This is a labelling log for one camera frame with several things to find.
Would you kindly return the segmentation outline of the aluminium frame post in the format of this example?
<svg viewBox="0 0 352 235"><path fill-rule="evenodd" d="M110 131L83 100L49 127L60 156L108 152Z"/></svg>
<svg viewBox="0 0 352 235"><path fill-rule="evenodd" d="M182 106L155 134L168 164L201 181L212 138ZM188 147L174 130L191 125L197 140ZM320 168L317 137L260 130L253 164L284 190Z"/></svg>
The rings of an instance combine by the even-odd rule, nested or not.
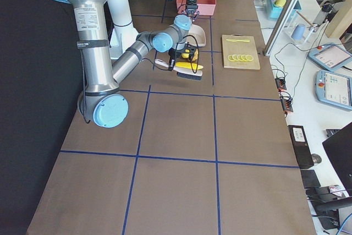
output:
<svg viewBox="0 0 352 235"><path fill-rule="evenodd" d="M269 40L266 44L265 49L263 50L263 54L265 56L270 56L272 48L276 41L278 40L278 37L280 33L282 32L286 22L288 21L294 6L296 5L298 0L287 0L283 10L281 11L280 16L278 17L278 20L273 28L273 31L269 37Z"/></svg>

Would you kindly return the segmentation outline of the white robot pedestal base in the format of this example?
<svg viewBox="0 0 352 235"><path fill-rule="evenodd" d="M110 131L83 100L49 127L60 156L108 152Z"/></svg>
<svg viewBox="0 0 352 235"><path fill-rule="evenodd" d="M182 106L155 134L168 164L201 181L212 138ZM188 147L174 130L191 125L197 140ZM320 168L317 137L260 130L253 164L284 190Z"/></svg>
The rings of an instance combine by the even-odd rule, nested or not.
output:
<svg viewBox="0 0 352 235"><path fill-rule="evenodd" d="M116 45L111 46L108 40L102 40L101 44L109 50L111 58L116 59L118 63L135 62L138 64L140 62L138 58L135 60L127 58L124 53L135 43L139 34L133 25L129 1L107 0L107 2L113 20L113 33Z"/></svg>

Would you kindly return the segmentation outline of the yellow corn cob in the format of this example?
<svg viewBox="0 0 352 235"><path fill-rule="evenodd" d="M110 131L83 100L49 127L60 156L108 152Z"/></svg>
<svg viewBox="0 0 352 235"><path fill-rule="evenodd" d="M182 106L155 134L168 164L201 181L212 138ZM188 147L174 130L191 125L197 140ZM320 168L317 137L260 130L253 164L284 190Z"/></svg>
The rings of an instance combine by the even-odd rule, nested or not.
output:
<svg viewBox="0 0 352 235"><path fill-rule="evenodd" d="M200 64L191 63L191 62L176 62L175 66L179 68L191 69L193 71L202 70L204 68Z"/></svg>

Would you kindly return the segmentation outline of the far teach pendant tablet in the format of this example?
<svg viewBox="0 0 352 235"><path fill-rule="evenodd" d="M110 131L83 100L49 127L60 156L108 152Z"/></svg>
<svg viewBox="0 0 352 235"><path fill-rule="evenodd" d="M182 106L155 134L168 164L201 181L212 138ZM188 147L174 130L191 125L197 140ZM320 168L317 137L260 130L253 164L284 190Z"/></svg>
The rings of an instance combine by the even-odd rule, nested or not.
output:
<svg viewBox="0 0 352 235"><path fill-rule="evenodd" d="M308 58L322 69L334 72L351 62L351 53L334 43L312 49Z"/></svg>

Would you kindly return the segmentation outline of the black box with label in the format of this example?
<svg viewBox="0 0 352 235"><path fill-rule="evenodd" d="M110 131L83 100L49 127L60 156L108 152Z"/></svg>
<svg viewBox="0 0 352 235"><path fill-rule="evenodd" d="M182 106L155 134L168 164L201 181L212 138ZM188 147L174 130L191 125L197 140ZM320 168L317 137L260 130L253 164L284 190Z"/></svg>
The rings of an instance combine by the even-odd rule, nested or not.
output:
<svg viewBox="0 0 352 235"><path fill-rule="evenodd" d="M288 130L300 169L309 169L314 166L305 131L301 125L288 125Z"/></svg>

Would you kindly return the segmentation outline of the teal tray with blocks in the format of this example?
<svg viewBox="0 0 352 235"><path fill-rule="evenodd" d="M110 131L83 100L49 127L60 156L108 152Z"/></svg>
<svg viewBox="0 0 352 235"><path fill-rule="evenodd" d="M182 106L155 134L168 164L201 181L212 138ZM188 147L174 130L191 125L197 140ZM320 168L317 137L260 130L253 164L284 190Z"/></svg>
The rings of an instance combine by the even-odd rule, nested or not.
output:
<svg viewBox="0 0 352 235"><path fill-rule="evenodd" d="M265 0L267 18L278 19L288 0Z"/></svg>

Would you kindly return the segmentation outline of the near teach pendant tablet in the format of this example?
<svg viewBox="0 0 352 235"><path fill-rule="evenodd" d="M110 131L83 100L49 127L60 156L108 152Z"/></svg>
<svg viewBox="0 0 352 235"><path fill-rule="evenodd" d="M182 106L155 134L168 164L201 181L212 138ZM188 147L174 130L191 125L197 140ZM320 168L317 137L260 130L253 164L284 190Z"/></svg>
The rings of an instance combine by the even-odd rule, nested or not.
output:
<svg viewBox="0 0 352 235"><path fill-rule="evenodd" d="M316 73L315 92L319 101L351 111L351 77L320 70Z"/></svg>

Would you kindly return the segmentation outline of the beige hand brush black bristles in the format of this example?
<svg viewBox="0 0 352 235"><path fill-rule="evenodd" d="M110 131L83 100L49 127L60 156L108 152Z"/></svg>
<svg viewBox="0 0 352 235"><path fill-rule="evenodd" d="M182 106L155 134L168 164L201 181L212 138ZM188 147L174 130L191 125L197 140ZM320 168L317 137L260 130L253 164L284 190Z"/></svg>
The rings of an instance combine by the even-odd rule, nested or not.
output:
<svg viewBox="0 0 352 235"><path fill-rule="evenodd" d="M202 70L193 71L191 69L179 68L179 67L176 67L175 64L174 66L172 66L169 63L160 59L155 59L154 63L155 65L161 66L163 70L175 71L177 76L180 78L185 78L190 80L202 79L202 75L203 75Z"/></svg>

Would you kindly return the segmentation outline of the yellow-green plastic knife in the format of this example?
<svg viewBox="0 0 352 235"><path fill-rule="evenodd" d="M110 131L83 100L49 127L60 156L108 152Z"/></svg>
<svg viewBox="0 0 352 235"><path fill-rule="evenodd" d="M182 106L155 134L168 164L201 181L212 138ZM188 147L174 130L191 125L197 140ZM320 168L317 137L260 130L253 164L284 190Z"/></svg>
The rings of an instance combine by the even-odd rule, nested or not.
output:
<svg viewBox="0 0 352 235"><path fill-rule="evenodd" d="M249 43L249 39L226 39L228 42L244 42L244 43Z"/></svg>

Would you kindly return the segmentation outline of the pink plastic bin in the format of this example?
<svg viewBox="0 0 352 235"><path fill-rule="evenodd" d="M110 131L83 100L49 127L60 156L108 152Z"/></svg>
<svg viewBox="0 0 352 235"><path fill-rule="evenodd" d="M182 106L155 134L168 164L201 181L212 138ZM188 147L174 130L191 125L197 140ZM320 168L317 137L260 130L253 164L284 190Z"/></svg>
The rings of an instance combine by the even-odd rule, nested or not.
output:
<svg viewBox="0 0 352 235"><path fill-rule="evenodd" d="M177 13L181 14L185 10L185 1L186 0L176 0ZM209 15L213 16L215 12L217 0L197 0L198 11L200 15Z"/></svg>

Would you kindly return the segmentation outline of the wooden cutting board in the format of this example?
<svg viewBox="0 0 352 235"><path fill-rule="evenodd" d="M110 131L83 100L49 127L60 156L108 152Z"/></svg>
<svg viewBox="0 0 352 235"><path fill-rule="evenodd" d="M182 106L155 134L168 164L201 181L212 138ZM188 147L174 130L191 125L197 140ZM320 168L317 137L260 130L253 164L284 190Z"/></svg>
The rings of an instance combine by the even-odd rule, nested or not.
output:
<svg viewBox="0 0 352 235"><path fill-rule="evenodd" d="M228 42L226 39L249 39L249 43ZM253 36L222 35L223 67L229 69L260 70L260 62ZM245 55L250 54L254 60L247 62Z"/></svg>

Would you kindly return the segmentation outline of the beige plastic dustpan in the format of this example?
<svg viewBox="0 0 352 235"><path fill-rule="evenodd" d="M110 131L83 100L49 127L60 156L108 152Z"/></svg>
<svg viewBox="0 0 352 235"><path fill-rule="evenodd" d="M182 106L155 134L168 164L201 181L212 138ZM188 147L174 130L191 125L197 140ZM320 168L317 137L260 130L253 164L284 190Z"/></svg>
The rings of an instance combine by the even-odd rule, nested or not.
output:
<svg viewBox="0 0 352 235"><path fill-rule="evenodd" d="M201 26L196 24L196 20L192 20L192 26L189 30L189 36L186 38L186 41L193 45L204 47L206 46L206 35Z"/></svg>

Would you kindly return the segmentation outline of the teach pendant tablet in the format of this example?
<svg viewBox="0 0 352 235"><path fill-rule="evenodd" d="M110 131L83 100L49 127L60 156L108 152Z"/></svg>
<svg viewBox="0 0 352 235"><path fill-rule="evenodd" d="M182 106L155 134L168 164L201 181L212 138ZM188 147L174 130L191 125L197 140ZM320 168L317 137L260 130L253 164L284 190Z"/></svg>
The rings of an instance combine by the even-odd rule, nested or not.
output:
<svg viewBox="0 0 352 235"><path fill-rule="evenodd" d="M319 101L351 111L351 77L320 70L316 73L315 92Z"/></svg>
<svg viewBox="0 0 352 235"><path fill-rule="evenodd" d="M322 69L334 72L351 62L351 53L334 43L312 49L308 58Z"/></svg>

